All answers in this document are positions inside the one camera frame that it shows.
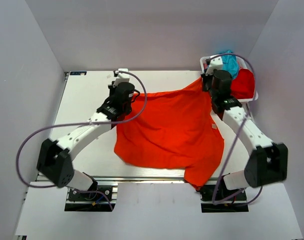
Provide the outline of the orange t-shirt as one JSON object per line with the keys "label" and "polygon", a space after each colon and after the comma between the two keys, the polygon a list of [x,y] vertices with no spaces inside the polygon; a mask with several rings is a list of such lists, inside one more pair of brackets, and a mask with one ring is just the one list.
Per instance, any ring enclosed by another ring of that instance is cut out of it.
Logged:
{"label": "orange t-shirt", "polygon": [[202,187],[224,152],[202,80],[180,90],[141,95],[132,104],[130,117],[140,110],[136,119],[117,125],[115,154],[137,167],[183,169],[185,181]]}

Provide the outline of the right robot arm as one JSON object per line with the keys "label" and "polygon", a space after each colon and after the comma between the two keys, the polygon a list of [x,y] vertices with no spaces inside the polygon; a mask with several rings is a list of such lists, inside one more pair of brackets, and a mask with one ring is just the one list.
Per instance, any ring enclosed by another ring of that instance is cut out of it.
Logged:
{"label": "right robot arm", "polygon": [[245,146],[249,160],[244,170],[223,176],[218,195],[227,200],[236,189],[262,187],[283,182],[288,173],[288,148],[275,143],[250,119],[242,104],[231,94],[232,77],[225,70],[201,75],[203,91],[211,98],[213,112],[236,134]]}

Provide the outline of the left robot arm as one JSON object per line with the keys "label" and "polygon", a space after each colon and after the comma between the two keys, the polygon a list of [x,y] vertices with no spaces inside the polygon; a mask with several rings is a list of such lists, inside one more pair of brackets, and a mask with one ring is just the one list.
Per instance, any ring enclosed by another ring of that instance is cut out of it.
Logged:
{"label": "left robot arm", "polygon": [[46,139],[40,148],[37,170],[56,187],[70,187],[80,191],[91,200],[97,195],[97,182],[87,174],[75,170],[73,160],[100,135],[112,130],[114,122],[125,119],[131,113],[131,103],[135,86],[121,82],[118,86],[108,86],[110,96],[90,117],[86,125],[79,126],[56,140]]}

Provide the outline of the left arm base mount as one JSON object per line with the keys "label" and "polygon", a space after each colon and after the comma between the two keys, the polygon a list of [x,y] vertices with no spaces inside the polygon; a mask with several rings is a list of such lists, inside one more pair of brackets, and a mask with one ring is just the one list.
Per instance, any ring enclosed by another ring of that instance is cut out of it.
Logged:
{"label": "left arm base mount", "polygon": [[68,189],[65,212],[112,212],[116,205],[117,183],[99,182],[97,190],[100,193],[80,193],[75,189]]}

